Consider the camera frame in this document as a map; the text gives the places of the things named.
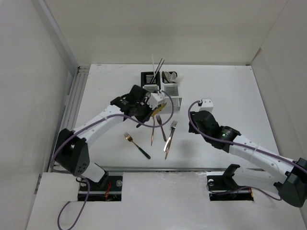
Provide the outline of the gold knife green handle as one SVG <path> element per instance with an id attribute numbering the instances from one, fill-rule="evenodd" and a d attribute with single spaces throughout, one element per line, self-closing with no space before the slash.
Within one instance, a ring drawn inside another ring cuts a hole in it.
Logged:
<path id="1" fill-rule="evenodd" d="M 167 103 L 163 103 L 161 105 L 159 105 L 150 115 L 150 117 L 154 117 L 155 115 L 157 115 L 160 111 L 163 110 L 163 108 L 167 105 Z"/>

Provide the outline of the silver copper fork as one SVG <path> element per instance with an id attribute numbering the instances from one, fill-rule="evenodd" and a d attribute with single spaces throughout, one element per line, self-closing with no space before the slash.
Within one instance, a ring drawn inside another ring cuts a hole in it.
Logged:
<path id="1" fill-rule="evenodd" d="M 173 136 L 173 133 L 174 133 L 174 131 L 175 131 L 175 129 L 176 129 L 176 126 L 177 126 L 177 121 L 174 120 L 174 121 L 172 122 L 172 124 L 171 124 L 171 132 L 170 132 L 169 138 L 167 139 L 166 144 L 165 144 L 165 146 L 164 146 L 164 152 L 167 151 L 169 142 L 170 142 L 170 140 L 171 140 L 171 137 Z"/>

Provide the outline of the gold fork green handle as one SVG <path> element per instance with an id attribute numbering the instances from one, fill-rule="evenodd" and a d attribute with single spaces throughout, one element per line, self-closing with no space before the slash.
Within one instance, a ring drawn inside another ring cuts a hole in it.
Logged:
<path id="1" fill-rule="evenodd" d="M 136 146 L 136 148 L 137 148 L 147 159 L 149 159 L 149 160 L 151 159 L 151 156 L 150 156 L 147 152 L 145 152 L 141 147 L 139 147 L 139 146 L 134 142 L 134 140 L 133 140 L 133 138 L 132 138 L 131 135 L 129 135 L 128 133 L 125 133 L 124 136 L 125 136 L 126 140 L 129 141 L 129 142 L 131 142 L 131 143 L 133 143 L 133 144 Z"/>

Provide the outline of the copper knife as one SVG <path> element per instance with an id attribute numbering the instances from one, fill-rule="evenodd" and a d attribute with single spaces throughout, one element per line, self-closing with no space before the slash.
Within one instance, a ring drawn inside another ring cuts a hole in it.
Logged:
<path id="1" fill-rule="evenodd" d="M 154 139 L 154 126 L 155 126 L 155 118 L 154 116 L 152 117 L 153 120 L 153 128 L 152 128 L 152 134 L 151 134 L 151 146 L 153 145 L 153 139 Z"/>

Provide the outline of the copper spoon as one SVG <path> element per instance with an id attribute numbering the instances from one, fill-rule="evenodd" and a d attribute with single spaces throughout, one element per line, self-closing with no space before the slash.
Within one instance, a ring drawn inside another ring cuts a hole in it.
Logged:
<path id="1" fill-rule="evenodd" d="M 164 71 L 162 72 L 162 78 L 163 78 L 164 83 L 166 82 L 169 83 Z"/>

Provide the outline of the small white ceramic spoon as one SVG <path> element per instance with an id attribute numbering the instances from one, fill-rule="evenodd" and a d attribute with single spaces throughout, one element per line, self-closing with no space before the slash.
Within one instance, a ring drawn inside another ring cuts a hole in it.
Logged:
<path id="1" fill-rule="evenodd" d="M 178 83 L 177 81 L 177 73 L 176 72 L 172 72 L 170 75 L 170 81 L 173 83 Z"/>

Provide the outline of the large white ceramic spoon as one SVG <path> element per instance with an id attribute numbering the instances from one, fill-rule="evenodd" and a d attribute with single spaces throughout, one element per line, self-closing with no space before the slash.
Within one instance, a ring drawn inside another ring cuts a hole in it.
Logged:
<path id="1" fill-rule="evenodd" d="M 168 83 L 171 83 L 171 82 L 172 82 L 172 81 L 171 81 L 171 74 L 170 74 L 169 72 L 166 72 L 166 73 L 165 73 L 165 76 L 166 76 L 167 82 L 168 82 Z"/>

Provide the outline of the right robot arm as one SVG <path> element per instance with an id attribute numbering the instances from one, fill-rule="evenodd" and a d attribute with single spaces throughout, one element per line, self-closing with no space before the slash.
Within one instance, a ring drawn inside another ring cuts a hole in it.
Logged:
<path id="1" fill-rule="evenodd" d="M 294 207 L 302 207 L 307 199 L 307 161 L 292 160 L 260 147 L 239 131 L 221 126 L 205 110 L 189 111 L 189 132 L 200 134 L 214 148 L 243 158 L 258 166 L 259 171 L 230 164 L 221 175 L 209 175 L 207 185 L 220 196 L 248 187 L 270 191 Z"/>

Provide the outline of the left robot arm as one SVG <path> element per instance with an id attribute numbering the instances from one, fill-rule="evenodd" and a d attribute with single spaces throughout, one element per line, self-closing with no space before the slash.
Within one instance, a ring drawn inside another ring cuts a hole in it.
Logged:
<path id="1" fill-rule="evenodd" d="M 113 99 L 97 116 L 78 128 L 60 131 L 52 161 L 68 173 L 91 181 L 96 190 L 107 186 L 108 172 L 90 160 L 89 148 L 104 133 L 129 117 L 144 123 L 153 112 L 152 94 L 134 85 L 131 91 Z"/>

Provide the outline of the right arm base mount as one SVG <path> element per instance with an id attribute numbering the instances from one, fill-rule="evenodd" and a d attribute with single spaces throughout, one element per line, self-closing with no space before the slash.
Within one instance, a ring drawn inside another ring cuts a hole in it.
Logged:
<path id="1" fill-rule="evenodd" d="M 231 164 L 223 172 L 208 172 L 207 190 L 210 201 L 254 201 L 251 188 L 237 185 L 233 177 L 237 164 Z"/>

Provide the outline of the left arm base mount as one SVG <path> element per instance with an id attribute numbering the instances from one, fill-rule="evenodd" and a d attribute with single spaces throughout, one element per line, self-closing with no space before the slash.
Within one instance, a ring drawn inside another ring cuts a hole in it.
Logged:
<path id="1" fill-rule="evenodd" d="M 87 196 L 88 186 L 81 177 L 76 178 L 79 183 L 77 195 L 78 201 L 84 201 Z M 89 181 L 90 192 L 87 201 L 118 202 L 122 198 L 123 174 L 111 172 L 104 187 L 99 187 L 96 183 Z"/>

